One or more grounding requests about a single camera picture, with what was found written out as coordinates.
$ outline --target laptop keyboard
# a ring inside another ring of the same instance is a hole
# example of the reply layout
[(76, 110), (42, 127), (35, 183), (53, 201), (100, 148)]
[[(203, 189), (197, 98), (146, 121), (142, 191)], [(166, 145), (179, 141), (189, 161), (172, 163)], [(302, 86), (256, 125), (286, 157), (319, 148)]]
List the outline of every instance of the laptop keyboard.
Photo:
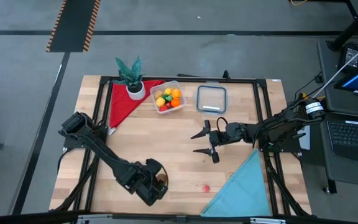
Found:
[(333, 144), (358, 147), (358, 124), (329, 121), (329, 132)]

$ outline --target wooden table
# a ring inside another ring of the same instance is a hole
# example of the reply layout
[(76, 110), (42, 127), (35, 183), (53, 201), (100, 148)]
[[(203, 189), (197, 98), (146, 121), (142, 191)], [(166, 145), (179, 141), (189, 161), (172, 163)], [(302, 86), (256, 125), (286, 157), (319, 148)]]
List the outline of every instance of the wooden table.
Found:
[[(92, 115), (99, 79), (100, 76), (96, 75), (84, 76), (76, 102), (76, 111)], [(279, 113), (286, 107), (282, 83), (280, 80), (266, 81), (272, 112)], [(190, 140), (190, 137), (201, 131), (205, 119), (211, 120), (212, 129), (216, 128), (218, 117), (196, 111), (194, 94), (200, 83), (180, 83), (180, 85), (187, 100), (184, 108), (172, 114), (160, 115), (155, 111), (151, 97), (148, 97), (118, 126), (112, 136), (108, 136), (106, 142), (118, 156), (128, 161), (140, 161), (144, 164), (146, 159), (154, 158), (161, 162), (169, 176), (168, 192), (162, 200), (156, 201), (149, 207), (136, 194), (127, 193), (115, 181), (111, 168), (101, 161), (94, 189), (92, 212), (199, 215), (227, 179), (251, 154), (252, 145), (244, 142), (217, 147), (221, 160), (218, 164), (213, 164), (207, 155), (192, 152), (194, 149), (209, 147), (207, 137), (194, 140)], [(243, 83), (221, 83), (221, 85), (227, 88), (230, 97), (230, 105), (224, 117), (229, 122), (256, 123), (257, 112), (252, 85)], [(265, 119), (267, 116), (262, 90), (259, 92)], [(101, 110), (105, 97), (106, 94), (102, 97)], [(63, 158), (50, 203), (51, 209), (58, 207), (77, 184), (83, 154), (84, 150), (74, 150)], [(280, 155), (287, 188), (302, 208), (310, 213), (299, 161), (289, 153)], [(260, 160), (269, 198), (262, 154)], [(209, 193), (203, 192), (204, 185), (211, 187)], [(85, 186), (80, 208), (85, 206), (87, 191), (88, 187)], [(275, 192), (279, 212), (283, 213), (277, 186)]]

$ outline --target potted plant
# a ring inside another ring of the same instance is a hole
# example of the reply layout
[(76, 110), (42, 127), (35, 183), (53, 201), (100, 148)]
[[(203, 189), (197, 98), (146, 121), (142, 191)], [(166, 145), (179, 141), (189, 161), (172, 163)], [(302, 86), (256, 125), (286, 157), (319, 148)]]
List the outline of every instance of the potted plant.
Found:
[(136, 58), (132, 69), (129, 69), (124, 62), (116, 57), (116, 62), (118, 65), (118, 74), (121, 80), (113, 80), (115, 84), (126, 85), (127, 92), (131, 99), (141, 100), (146, 94), (144, 84), (142, 82), (143, 75), (140, 74), (142, 70), (142, 62), (139, 59), (139, 56)]

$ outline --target concrete floor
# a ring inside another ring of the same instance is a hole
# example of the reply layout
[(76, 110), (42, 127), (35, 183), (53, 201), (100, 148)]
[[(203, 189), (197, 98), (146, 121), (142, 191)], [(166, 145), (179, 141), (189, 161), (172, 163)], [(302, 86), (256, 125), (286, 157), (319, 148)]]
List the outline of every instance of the concrete floor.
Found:
[[(353, 4), (358, 11), (358, 1)], [(60, 5), (61, 0), (0, 0), (0, 29), (49, 30)], [(286, 0), (105, 0), (96, 30), (343, 30), (350, 22), (346, 5), (335, 2), (294, 7)], [(0, 151), (0, 215), (10, 212), (63, 57), (45, 52), (48, 38), (0, 36), (0, 141), (5, 143)], [(291, 101), (320, 71), (316, 43), (330, 38), (94, 36), (88, 53), (70, 55), (23, 212), (48, 210), (63, 145), (57, 131), (74, 110), (82, 76), (115, 75), (115, 56), (131, 61), (140, 55), (147, 75), (220, 77), (228, 70), (232, 77), (279, 78)], [(312, 83), (305, 91), (316, 87)], [(303, 171), (315, 215), (358, 222), (358, 185), (338, 183), (338, 194), (326, 195), (321, 190), (324, 168), (305, 165)]]

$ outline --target blue cloth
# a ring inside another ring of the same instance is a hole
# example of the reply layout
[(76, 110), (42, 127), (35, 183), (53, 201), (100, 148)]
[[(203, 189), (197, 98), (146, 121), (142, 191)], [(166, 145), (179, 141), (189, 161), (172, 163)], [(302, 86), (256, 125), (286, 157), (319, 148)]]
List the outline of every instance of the blue cloth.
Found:
[(236, 170), (201, 213), (202, 217), (271, 216), (258, 150)]

